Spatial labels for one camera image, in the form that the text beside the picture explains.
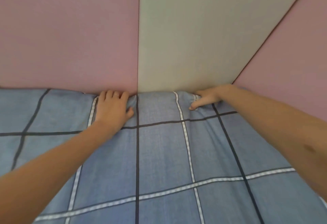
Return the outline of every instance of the person's left hand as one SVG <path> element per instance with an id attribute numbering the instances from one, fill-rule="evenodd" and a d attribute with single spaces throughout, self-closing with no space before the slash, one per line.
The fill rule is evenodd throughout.
<path id="1" fill-rule="evenodd" d="M 128 97 L 128 92 L 124 92 L 121 97 L 118 91 L 101 92 L 96 107 L 95 122 L 102 123 L 117 133 L 134 114 L 132 107 L 126 112 Z"/>

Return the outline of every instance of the checkered bed sheet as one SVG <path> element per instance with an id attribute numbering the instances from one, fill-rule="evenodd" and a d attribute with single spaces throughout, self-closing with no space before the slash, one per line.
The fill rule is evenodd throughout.
<path id="1" fill-rule="evenodd" d="M 326 223 L 327 205 L 225 103 L 138 94 L 133 118 L 96 150 L 35 223 Z M 96 96 L 0 90 L 0 175 L 86 129 Z"/>

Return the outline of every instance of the person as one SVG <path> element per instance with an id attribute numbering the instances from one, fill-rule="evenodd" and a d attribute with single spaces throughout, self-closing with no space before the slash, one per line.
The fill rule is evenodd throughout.
<path id="1" fill-rule="evenodd" d="M 289 161 L 308 185 L 327 200 L 327 123 L 287 104 L 235 85 L 196 92 L 190 110 L 226 101 Z M 32 223 L 51 199 L 101 144 L 134 114 L 129 94 L 101 92 L 94 123 L 67 142 L 0 178 L 1 223 Z"/>

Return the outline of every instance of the plaid fabric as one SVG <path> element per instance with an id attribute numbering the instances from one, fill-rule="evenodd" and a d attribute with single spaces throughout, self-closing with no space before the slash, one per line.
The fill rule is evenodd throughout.
<path id="1" fill-rule="evenodd" d="M 326 223 L 327 208 L 230 106 L 131 97 L 136 114 L 96 150 L 35 223 Z M 94 95 L 0 90 L 0 174 L 92 123 Z"/>

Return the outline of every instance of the forearm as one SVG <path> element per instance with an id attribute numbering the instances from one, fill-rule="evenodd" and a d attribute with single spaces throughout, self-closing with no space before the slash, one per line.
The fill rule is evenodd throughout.
<path id="1" fill-rule="evenodd" d="M 327 123 L 233 85 L 217 88 L 229 103 L 322 197 L 327 198 Z"/>
<path id="2" fill-rule="evenodd" d="M 0 219 L 31 223 L 78 167 L 114 132 L 95 123 L 0 178 Z"/>

